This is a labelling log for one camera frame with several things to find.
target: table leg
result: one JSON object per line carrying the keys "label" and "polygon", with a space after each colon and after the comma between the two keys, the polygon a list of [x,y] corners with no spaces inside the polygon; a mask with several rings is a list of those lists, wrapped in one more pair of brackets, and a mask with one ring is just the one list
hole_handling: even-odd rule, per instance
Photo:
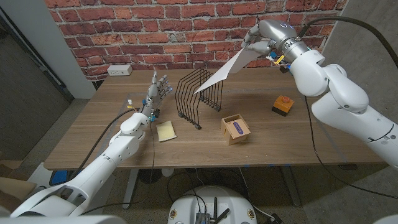
{"label": "table leg", "polygon": [[[139,169],[131,169],[129,181],[127,182],[126,193],[124,193],[124,203],[131,202],[134,186],[136,185]],[[123,209],[128,209],[131,205],[123,205]]]}
{"label": "table leg", "polygon": [[287,189],[289,190],[289,194],[292,197],[293,205],[300,206],[301,200],[300,200],[299,192],[296,187],[296,182],[294,181],[292,168],[290,168],[290,166],[282,166],[282,167],[280,167],[280,171],[282,172],[282,175],[284,176],[284,180],[285,180]]}

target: white paper sheet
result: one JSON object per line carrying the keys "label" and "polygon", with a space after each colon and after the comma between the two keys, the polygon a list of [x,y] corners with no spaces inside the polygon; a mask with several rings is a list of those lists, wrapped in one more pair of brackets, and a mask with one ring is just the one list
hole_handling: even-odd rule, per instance
{"label": "white paper sheet", "polygon": [[231,58],[224,66],[222,66],[212,77],[209,78],[201,87],[195,92],[198,93],[209,86],[214,85],[228,77],[229,73],[236,73],[240,71],[252,60],[258,58],[261,54],[253,50],[241,49],[233,58]]}

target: brick wall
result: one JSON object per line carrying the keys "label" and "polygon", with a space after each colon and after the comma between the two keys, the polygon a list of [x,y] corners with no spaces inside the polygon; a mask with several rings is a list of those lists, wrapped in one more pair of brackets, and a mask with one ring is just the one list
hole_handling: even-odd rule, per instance
{"label": "brick wall", "polygon": [[[279,19],[300,30],[340,14],[346,0],[44,0],[89,80],[111,64],[135,70],[220,68],[240,50],[250,27]],[[303,41],[322,50],[332,21],[311,26]],[[270,66],[259,58],[248,67]]]}

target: orange button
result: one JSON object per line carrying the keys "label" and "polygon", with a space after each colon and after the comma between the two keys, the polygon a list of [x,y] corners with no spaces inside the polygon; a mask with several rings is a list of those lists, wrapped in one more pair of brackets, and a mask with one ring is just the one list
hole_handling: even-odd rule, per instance
{"label": "orange button", "polygon": [[287,97],[287,96],[282,97],[282,102],[289,103],[290,102],[289,97]]}

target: wooden box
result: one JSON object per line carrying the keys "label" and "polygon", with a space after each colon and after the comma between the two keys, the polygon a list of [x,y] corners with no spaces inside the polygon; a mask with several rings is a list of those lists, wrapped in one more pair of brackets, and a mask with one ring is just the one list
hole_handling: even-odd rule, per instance
{"label": "wooden box", "polygon": [[240,114],[221,119],[221,132],[229,146],[247,139],[251,133]]}

